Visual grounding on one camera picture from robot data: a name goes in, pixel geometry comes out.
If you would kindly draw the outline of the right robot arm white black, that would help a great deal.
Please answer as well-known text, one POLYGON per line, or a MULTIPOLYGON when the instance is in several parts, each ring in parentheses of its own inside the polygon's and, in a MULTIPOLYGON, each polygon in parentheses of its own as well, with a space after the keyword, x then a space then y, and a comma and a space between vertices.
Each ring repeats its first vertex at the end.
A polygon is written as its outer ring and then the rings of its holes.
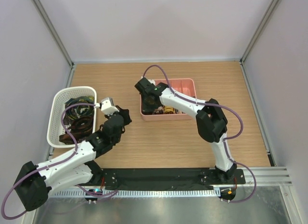
POLYGON ((163 82, 154 85, 145 77, 135 88, 147 103, 170 106, 195 119, 199 136, 210 143, 214 153, 217 179, 227 184, 234 178, 237 165, 226 139, 228 121, 216 100, 195 99, 163 82))

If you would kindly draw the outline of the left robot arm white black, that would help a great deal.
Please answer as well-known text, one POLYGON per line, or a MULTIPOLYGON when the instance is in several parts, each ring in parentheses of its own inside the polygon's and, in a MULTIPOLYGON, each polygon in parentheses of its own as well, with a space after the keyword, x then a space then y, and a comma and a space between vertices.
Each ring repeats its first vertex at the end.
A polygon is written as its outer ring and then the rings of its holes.
POLYGON ((102 174, 95 159, 119 143, 125 126, 132 122, 129 110, 117 105, 106 117, 100 129, 82 141, 77 149, 38 165, 29 161, 21 167, 14 190, 26 211, 37 209, 53 192, 62 188, 101 182, 102 174))

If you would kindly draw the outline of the dark red patterned tie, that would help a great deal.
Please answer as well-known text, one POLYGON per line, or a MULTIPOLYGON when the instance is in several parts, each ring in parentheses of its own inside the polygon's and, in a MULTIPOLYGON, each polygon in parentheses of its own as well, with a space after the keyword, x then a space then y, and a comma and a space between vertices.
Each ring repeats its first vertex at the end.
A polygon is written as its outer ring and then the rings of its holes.
POLYGON ((158 104, 150 104, 146 101, 144 96, 141 97, 141 113, 143 115, 152 115, 154 111, 158 108, 158 104))

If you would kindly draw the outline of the pink divided organizer tray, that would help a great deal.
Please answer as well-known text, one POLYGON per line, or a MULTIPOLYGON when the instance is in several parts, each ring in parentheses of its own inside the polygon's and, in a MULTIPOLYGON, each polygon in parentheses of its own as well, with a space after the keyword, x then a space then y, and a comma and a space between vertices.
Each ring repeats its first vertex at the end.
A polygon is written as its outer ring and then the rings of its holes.
MULTIPOLYGON (((187 96, 196 98, 196 91, 194 81, 189 78, 183 79, 170 79, 171 87, 187 96)), ((167 121, 167 120, 190 120, 192 119, 189 115, 183 114, 162 114, 162 115, 143 115, 141 113, 141 103, 140 103, 140 114, 144 121, 167 121)))

